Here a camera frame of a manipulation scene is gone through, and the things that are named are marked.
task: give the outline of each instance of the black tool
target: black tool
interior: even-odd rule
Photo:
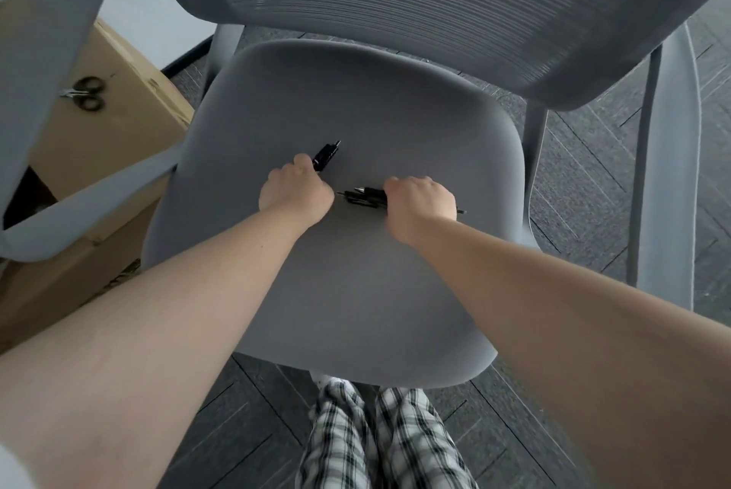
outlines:
[[[322,147],[322,150],[317,152],[315,157],[312,159],[312,166],[315,168],[315,171],[320,172],[324,170],[325,166],[333,159],[333,156],[338,151],[339,147],[340,141],[337,141],[334,144],[325,144],[324,147]]]
[[[85,112],[98,112],[104,108],[104,99],[99,96],[107,84],[99,77],[80,78],[70,89],[61,90],[59,96],[71,98]]]
[[[338,193],[350,204],[366,206],[368,208],[388,208],[386,191],[382,189],[371,189],[370,187],[356,187],[353,190],[345,190]],[[463,209],[457,208],[457,214],[464,214]]]

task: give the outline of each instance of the hand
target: hand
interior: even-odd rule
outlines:
[[[414,246],[417,227],[422,219],[457,219],[454,195],[430,177],[391,177],[386,179],[383,190],[388,197],[386,225],[393,238],[400,243]]]
[[[289,209],[302,218],[307,229],[324,217],[334,198],[333,189],[319,178],[310,157],[297,154],[294,163],[270,171],[259,195],[259,209]]]

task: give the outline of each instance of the plaid pajama pants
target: plaid pajama pants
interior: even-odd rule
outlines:
[[[477,489],[421,389],[379,390],[373,419],[358,390],[333,379],[320,390],[310,418],[298,488]]]

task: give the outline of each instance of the scissors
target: scissors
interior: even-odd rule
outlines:
[[[104,100],[99,94],[106,88],[107,84],[99,77],[84,77],[74,83],[72,88],[61,90],[59,96],[71,98],[85,112],[98,112],[104,108]]]

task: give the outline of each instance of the forearm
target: forearm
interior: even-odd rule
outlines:
[[[302,231],[258,213],[4,355],[0,441],[42,487],[153,487]]]
[[[456,222],[419,233],[417,250],[607,481],[728,483],[731,330]]]

